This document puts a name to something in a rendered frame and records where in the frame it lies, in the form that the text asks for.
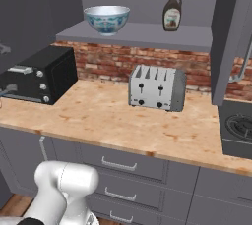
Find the white and blue patterned bowl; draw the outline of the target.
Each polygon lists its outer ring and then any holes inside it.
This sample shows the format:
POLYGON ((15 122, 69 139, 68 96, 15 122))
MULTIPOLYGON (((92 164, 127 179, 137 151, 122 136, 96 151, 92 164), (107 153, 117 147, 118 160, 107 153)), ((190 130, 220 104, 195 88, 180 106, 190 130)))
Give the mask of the white and blue patterned bowl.
POLYGON ((130 9, 123 6, 94 6, 84 10, 89 25, 103 36, 113 36, 127 23, 130 9))

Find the grey open cabinet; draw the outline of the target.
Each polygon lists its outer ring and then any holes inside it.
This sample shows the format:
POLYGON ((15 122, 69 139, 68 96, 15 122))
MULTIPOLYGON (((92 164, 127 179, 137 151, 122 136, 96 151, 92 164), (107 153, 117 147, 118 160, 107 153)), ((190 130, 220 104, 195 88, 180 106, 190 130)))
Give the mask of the grey open cabinet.
POLYGON ((83 7, 120 5, 130 9, 129 20, 114 36, 102 36, 86 21, 56 35, 58 40, 118 44, 208 52, 212 45, 211 24, 216 0, 182 0, 182 19, 178 31, 165 31, 162 11, 168 0, 82 0, 83 7))

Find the grey open cabinet door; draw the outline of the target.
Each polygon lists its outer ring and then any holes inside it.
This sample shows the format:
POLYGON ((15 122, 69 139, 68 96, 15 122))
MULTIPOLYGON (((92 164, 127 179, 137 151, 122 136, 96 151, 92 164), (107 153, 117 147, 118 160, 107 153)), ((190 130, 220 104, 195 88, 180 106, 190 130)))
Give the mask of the grey open cabinet door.
POLYGON ((251 0, 217 0, 212 20, 212 103, 222 105, 251 0))

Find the silver four-slot toaster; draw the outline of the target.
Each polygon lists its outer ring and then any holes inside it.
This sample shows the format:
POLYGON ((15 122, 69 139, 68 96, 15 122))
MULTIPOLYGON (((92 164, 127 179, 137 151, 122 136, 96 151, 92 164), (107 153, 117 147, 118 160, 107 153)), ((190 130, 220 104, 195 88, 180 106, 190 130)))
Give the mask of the silver four-slot toaster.
POLYGON ((128 82, 128 104, 181 112, 186 83, 187 77, 181 70, 137 65, 128 82))

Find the grey drawer front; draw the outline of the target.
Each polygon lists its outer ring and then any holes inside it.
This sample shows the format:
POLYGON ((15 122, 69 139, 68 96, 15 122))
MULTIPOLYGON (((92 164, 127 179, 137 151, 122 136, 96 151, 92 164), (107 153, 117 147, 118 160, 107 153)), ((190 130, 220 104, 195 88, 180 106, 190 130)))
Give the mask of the grey drawer front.
POLYGON ((93 166, 154 179, 159 182, 163 182, 166 177, 167 163, 158 158, 84 143, 79 143, 77 148, 82 161, 93 166), (129 166, 133 166, 135 163, 138 163, 138 165, 135 171, 126 171, 108 167, 101 164, 101 158, 103 156, 106 161, 129 166))
POLYGON ((113 220, 118 223, 115 219, 109 217, 109 212, 112 210, 112 214, 122 218, 130 219, 134 216, 133 222, 122 223, 124 225, 160 225, 161 218, 154 213, 148 212, 139 207, 133 205, 123 204, 116 201, 106 200, 100 197, 89 197, 87 200, 91 211, 98 217, 102 217, 108 220, 113 220))
POLYGON ((121 200, 136 203, 142 207, 148 207, 157 211, 162 211, 163 209, 165 190, 159 185, 159 181, 154 179, 100 173, 96 192, 106 196, 104 193, 105 187, 108 187, 110 192, 127 197, 132 197, 134 194, 137 195, 135 201, 121 200))

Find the black toaster oven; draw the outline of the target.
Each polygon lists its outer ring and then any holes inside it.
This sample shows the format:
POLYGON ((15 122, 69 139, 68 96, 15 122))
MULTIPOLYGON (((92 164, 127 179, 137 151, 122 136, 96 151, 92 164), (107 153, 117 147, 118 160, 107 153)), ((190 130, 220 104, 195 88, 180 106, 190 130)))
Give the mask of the black toaster oven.
POLYGON ((0 96, 53 105, 77 80, 74 49, 48 46, 0 74, 0 96))

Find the brown syrup bottle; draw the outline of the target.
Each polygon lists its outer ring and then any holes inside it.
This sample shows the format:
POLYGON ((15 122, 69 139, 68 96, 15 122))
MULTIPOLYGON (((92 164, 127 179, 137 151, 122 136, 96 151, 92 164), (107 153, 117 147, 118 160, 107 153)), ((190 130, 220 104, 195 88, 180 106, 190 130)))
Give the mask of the brown syrup bottle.
POLYGON ((165 31, 177 31, 181 21, 182 0, 168 0, 162 12, 162 25, 165 31))

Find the black gas hob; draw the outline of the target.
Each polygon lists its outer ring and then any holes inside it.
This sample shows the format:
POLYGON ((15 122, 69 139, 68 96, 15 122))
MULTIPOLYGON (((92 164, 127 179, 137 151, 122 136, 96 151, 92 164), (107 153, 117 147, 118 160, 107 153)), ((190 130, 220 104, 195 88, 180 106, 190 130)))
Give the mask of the black gas hob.
POLYGON ((252 103, 225 100, 218 112, 222 153, 252 160, 252 103))

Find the grey base cupboard door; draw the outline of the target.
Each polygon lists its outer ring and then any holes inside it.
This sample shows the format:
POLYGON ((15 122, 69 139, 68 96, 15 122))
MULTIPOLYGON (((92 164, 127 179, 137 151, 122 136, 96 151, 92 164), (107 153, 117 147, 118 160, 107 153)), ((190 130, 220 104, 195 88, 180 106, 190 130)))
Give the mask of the grey base cupboard door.
POLYGON ((252 177, 201 168, 187 222, 252 225, 252 177))
MULTIPOLYGON (((0 170, 13 194, 34 197, 36 167, 44 161, 39 145, 41 135, 0 127, 0 170)), ((44 147, 48 160, 55 160, 55 150, 50 137, 45 137, 44 147)))

